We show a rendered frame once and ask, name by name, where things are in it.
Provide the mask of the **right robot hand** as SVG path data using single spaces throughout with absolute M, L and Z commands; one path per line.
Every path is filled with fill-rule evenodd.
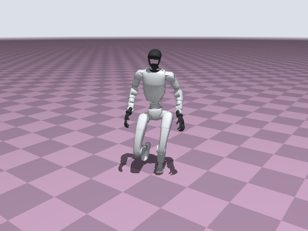
M 129 124 L 127 124 L 127 120 L 129 120 L 129 115 L 132 114 L 132 107 L 129 107 L 129 109 L 126 111 L 126 115 L 125 115 L 125 122 L 124 122 L 124 126 L 126 128 L 128 128 Z

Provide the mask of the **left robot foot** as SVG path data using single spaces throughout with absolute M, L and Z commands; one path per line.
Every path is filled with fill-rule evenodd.
M 158 165 L 157 166 L 157 169 L 156 169 L 156 173 L 162 173 L 164 171 L 164 169 L 163 169 L 163 165 L 161 166 L 161 165 Z

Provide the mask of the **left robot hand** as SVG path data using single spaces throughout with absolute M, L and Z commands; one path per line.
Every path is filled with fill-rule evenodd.
M 178 118 L 178 121 L 177 121 L 176 124 L 178 124 L 178 122 L 180 123 L 180 126 L 177 129 L 180 129 L 179 131 L 183 131 L 185 129 L 184 120 L 183 120 L 183 114 L 180 114 L 179 110 L 177 110 L 176 111 L 176 116 Z

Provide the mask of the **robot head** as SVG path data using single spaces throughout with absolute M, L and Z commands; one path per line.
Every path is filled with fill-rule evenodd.
M 148 62 L 149 62 L 150 67 L 152 68 L 152 70 L 149 69 L 151 72 L 158 72 L 158 71 L 160 71 L 160 70 L 157 70 L 157 69 L 159 68 L 158 65 L 160 63 L 161 56 L 162 56 L 162 54 L 161 54 L 160 50 L 158 50 L 158 49 L 152 49 L 149 52 L 149 54 L 148 54 Z M 150 59 L 159 60 L 158 64 L 151 64 L 150 63 Z

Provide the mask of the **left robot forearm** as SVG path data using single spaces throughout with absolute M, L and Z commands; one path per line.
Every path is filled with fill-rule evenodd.
M 182 114 L 182 102 L 183 102 L 183 92 L 182 90 L 180 90 L 180 97 L 176 98 L 176 111 L 179 110 L 180 114 Z

